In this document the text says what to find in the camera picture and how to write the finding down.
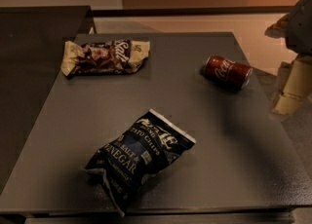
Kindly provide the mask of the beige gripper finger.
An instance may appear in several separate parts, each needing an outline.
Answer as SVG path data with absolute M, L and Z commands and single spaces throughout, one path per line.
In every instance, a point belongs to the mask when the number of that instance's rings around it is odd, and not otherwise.
M 286 36 L 289 18 L 289 14 L 282 16 L 275 23 L 267 27 L 264 34 L 271 38 L 284 38 Z
M 291 63 L 282 62 L 277 76 L 273 111 L 280 115 L 294 113 L 312 94 L 312 56 L 298 55 Z

